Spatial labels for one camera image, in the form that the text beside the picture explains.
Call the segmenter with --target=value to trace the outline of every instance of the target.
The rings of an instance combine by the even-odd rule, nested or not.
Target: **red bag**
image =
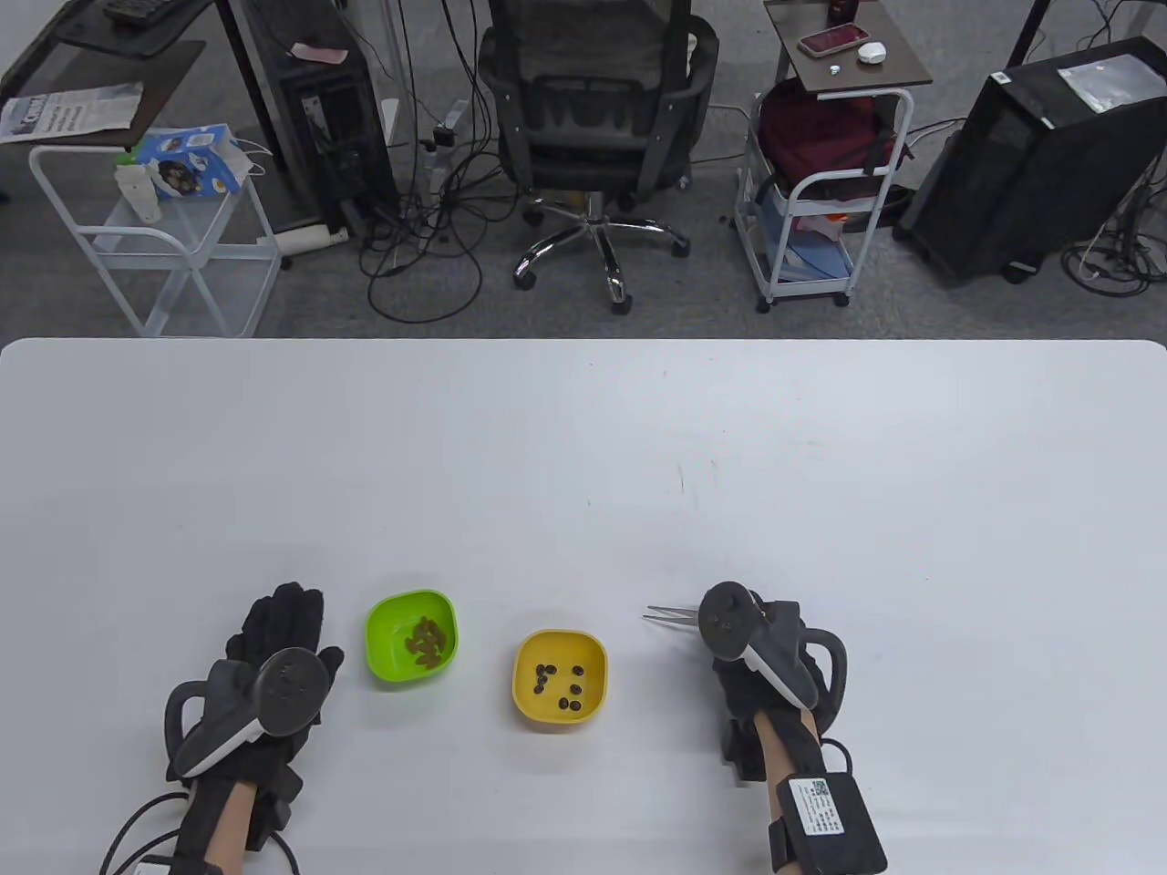
[[[816,173],[855,168],[864,168],[867,176],[818,182],[803,197],[847,201],[874,196],[883,180],[872,174],[892,160],[895,139],[875,100],[818,100],[798,79],[775,85],[762,100],[757,124],[759,145],[775,174],[760,187],[759,203],[773,184],[781,183],[789,192]]]

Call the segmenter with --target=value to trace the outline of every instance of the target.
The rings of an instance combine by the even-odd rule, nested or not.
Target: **tweezers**
[[[655,620],[658,623],[675,623],[676,625],[697,625],[696,608],[662,608],[659,604],[650,604],[649,610],[656,614],[642,614],[644,620]]]

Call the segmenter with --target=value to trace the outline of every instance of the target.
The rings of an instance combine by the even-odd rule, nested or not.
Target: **black computer tower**
[[[1144,37],[993,74],[896,228],[957,278],[1036,272],[1088,240],[1167,146],[1167,98],[1097,113],[1060,69],[1133,55],[1167,78]]]
[[[377,212],[398,215],[369,68],[331,0],[243,0],[242,6],[275,100],[277,124],[321,219],[333,231],[352,225],[349,204],[362,220]],[[295,43],[348,55],[338,64],[302,61],[288,54]]]

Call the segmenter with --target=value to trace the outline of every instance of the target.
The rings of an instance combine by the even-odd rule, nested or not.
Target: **smartphone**
[[[837,51],[846,51],[871,40],[871,34],[855,23],[839,24],[798,41],[798,48],[811,57],[826,57]]]

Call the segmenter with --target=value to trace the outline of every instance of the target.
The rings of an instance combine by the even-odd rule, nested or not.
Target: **chair backrest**
[[[690,0],[490,0],[501,77],[533,146],[643,149],[685,88]]]

